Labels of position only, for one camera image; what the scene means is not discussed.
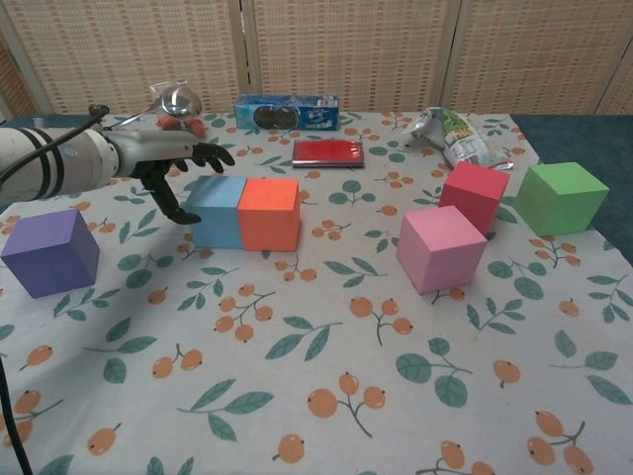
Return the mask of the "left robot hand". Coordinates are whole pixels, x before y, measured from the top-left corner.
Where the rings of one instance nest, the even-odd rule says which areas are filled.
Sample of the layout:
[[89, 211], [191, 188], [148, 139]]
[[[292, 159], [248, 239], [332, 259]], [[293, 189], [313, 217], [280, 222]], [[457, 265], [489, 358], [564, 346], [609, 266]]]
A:
[[188, 170], [188, 163], [211, 166], [222, 173], [235, 165], [231, 154], [215, 143], [202, 142], [183, 131], [108, 131], [104, 136], [119, 155], [118, 175], [138, 179], [160, 211], [178, 225], [193, 225], [201, 218], [184, 210], [166, 181], [170, 168]]

